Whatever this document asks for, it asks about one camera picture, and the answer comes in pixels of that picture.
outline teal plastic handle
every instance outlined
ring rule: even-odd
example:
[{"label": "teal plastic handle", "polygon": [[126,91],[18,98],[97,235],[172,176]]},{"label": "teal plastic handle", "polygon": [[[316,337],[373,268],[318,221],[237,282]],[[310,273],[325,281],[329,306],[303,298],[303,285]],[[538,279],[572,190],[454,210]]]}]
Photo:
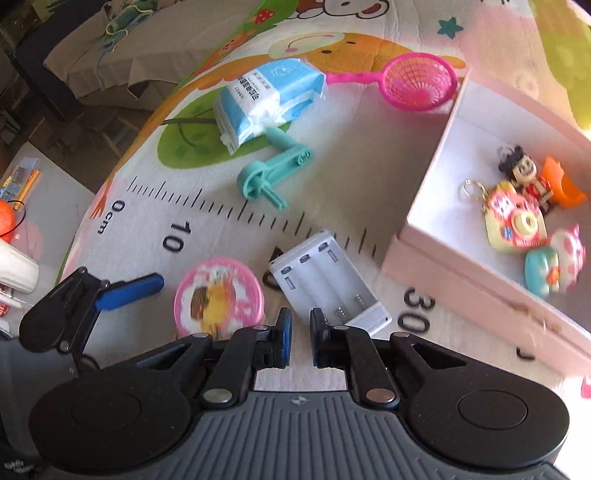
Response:
[{"label": "teal plastic handle", "polygon": [[288,203],[273,189],[273,185],[304,168],[314,158],[314,151],[279,128],[268,128],[265,135],[271,145],[283,152],[266,162],[255,161],[244,167],[238,174],[238,189],[248,200],[262,195],[277,210],[284,210]]}]

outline blue tissue package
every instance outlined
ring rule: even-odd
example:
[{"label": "blue tissue package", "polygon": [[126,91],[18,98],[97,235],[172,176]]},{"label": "blue tissue package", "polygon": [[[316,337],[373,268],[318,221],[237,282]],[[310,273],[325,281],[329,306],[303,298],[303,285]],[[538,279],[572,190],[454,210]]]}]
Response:
[{"label": "blue tissue package", "polygon": [[265,128],[298,118],[324,83],[324,73],[297,59],[271,61],[238,77],[213,104],[222,143],[233,154]]}]

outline pink toy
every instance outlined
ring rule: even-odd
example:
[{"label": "pink toy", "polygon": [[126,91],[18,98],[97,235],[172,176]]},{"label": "pink toy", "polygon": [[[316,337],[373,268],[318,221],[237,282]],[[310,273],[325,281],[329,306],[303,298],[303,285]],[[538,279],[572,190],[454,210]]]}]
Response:
[{"label": "pink toy", "polygon": [[214,340],[263,320],[264,297],[250,269],[231,258],[212,258],[189,271],[174,298],[178,334],[209,333]]},{"label": "pink toy", "polygon": [[585,263],[585,247],[579,238],[579,226],[570,230],[559,228],[548,238],[548,246],[558,254],[560,291],[572,288]]},{"label": "pink toy", "polygon": [[407,53],[388,63],[381,72],[329,73],[326,83],[379,84],[384,99],[411,112],[432,110],[447,102],[457,88],[455,70],[430,53]]}]

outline toy food plate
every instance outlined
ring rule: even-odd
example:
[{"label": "toy food plate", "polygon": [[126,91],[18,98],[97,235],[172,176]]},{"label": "toy food plate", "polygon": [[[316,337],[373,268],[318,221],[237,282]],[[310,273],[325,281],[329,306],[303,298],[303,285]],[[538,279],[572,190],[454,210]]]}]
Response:
[{"label": "toy food plate", "polygon": [[212,258],[189,271],[174,298],[180,336],[205,332],[214,339],[262,321],[264,297],[250,269],[230,258]]}]

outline orange toy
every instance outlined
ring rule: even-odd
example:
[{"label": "orange toy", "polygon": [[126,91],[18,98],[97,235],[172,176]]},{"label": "orange toy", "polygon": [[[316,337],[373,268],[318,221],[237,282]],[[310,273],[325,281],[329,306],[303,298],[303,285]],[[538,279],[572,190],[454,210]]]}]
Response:
[{"label": "orange toy", "polygon": [[587,196],[564,174],[560,162],[546,157],[541,176],[548,180],[554,192],[552,202],[564,208],[574,208],[587,200]]},{"label": "orange toy", "polygon": [[[16,224],[17,221],[14,218],[14,210],[12,210],[12,207],[7,202],[0,200],[0,233],[12,230]],[[0,238],[6,243],[10,243],[13,236],[14,230],[2,235]]]}]

